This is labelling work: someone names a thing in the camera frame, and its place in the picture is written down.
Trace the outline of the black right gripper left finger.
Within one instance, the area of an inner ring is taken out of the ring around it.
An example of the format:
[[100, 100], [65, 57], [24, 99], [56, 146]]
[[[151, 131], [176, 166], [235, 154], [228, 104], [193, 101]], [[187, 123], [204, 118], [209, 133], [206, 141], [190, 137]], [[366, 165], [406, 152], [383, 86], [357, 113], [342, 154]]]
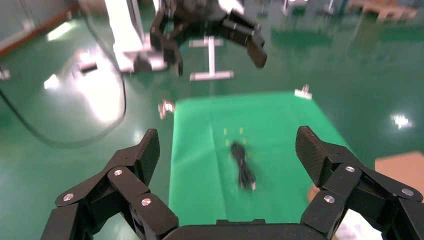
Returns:
[[159, 158], [158, 131], [150, 128], [138, 144], [117, 150], [100, 172], [56, 198], [41, 238], [91, 240], [120, 214], [140, 240], [164, 239], [179, 220], [149, 189]]

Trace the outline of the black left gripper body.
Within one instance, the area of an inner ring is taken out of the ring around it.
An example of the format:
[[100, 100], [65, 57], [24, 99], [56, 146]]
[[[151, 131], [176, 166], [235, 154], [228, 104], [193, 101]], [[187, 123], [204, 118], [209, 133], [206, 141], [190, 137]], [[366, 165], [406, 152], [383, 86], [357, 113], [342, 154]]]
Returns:
[[232, 10], [224, 10], [218, 0], [162, 0], [165, 15], [174, 23], [214, 23], [232, 20]]

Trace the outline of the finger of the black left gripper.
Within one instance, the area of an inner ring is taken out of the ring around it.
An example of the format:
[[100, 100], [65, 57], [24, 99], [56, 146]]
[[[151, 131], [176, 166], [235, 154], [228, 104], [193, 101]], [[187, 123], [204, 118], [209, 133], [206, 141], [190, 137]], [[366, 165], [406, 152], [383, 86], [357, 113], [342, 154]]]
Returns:
[[247, 54], [258, 69], [267, 61], [262, 27], [251, 18], [232, 10], [221, 23], [221, 36], [246, 48]]
[[164, 62], [173, 66], [178, 76], [182, 76], [184, 65], [180, 46], [184, 40], [184, 25], [174, 24], [172, 31], [166, 33], [168, 13], [166, 9], [157, 11], [149, 31], [150, 44], [155, 50], [162, 52]]

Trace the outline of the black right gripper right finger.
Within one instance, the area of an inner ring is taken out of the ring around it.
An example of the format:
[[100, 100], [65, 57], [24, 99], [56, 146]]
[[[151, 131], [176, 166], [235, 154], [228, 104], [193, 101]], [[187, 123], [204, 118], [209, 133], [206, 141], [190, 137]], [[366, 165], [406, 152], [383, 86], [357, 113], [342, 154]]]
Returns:
[[319, 189], [301, 216], [303, 225], [331, 239], [348, 210], [360, 214], [385, 240], [424, 237], [423, 195], [365, 166], [347, 147], [321, 140], [300, 126], [295, 152]]

